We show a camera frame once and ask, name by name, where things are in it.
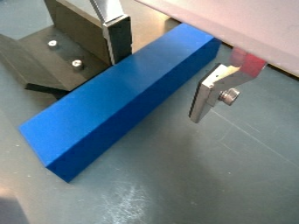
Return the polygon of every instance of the gray floor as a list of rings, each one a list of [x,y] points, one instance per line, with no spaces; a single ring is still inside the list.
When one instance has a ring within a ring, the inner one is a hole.
[[[167,30],[166,17],[151,13],[160,28],[147,21],[139,45]],[[51,24],[38,0],[0,0],[0,18],[0,33],[16,39]],[[28,223],[298,223],[298,81],[266,68],[232,107],[220,103],[200,124],[187,116],[199,79],[228,56],[223,46],[71,184],[43,168],[18,131],[55,99],[23,90],[0,61],[0,188],[14,191]]]

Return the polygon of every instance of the metal bracket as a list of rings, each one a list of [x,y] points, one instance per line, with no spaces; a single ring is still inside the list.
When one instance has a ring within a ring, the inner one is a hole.
[[[195,123],[207,115],[218,101],[232,105],[239,97],[239,91],[234,87],[252,81],[266,66],[260,58],[236,47],[230,63],[231,66],[218,64],[199,83],[190,112],[190,118]]]
[[[90,0],[103,27],[111,63],[115,65],[132,52],[131,19],[119,0]]]
[[[68,0],[44,2],[54,26],[20,40],[0,35],[0,58],[26,89],[62,97],[132,53],[131,19],[102,24]]]

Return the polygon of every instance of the white panel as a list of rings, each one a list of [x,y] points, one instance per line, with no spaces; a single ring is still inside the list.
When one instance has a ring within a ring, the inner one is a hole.
[[[299,75],[299,1],[136,1]]]

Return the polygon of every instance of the screw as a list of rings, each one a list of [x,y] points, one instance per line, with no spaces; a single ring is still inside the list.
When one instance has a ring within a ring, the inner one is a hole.
[[[239,98],[239,91],[235,88],[219,93],[219,100],[227,105],[232,105],[234,101]]]
[[[48,47],[55,50],[59,48],[59,42],[56,40],[52,40],[48,42]]]
[[[83,62],[82,62],[80,59],[75,59],[71,62],[71,65],[72,65],[75,71],[79,71],[79,70],[82,70],[84,68],[84,65],[83,65]]]

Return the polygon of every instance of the blue block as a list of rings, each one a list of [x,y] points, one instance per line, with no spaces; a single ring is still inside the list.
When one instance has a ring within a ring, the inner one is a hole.
[[[220,42],[180,24],[20,126],[44,166],[70,182],[215,58]]]

